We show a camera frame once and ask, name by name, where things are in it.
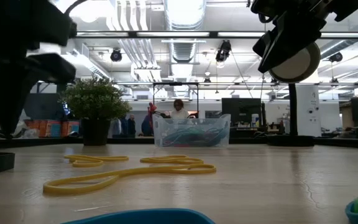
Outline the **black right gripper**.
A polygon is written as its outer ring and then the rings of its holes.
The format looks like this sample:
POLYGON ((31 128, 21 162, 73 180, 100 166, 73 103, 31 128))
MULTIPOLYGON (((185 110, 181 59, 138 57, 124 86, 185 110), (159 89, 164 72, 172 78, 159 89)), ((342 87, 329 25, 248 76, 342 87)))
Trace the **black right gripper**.
POLYGON ((330 14, 341 22, 356 12, 358 0, 253 0, 250 10, 260 22, 275 26, 252 48, 262 58, 258 71, 264 73, 320 38, 330 14))

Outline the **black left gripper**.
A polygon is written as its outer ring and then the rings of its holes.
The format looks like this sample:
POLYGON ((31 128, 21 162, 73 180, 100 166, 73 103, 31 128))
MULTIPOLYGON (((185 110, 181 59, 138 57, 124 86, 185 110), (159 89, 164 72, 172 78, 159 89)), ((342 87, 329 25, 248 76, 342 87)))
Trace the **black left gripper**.
POLYGON ((47 0, 0 0, 0 137, 16 130, 27 95, 39 81, 67 84, 76 68, 56 53, 26 56, 40 43, 66 46, 76 36, 70 17, 47 0))

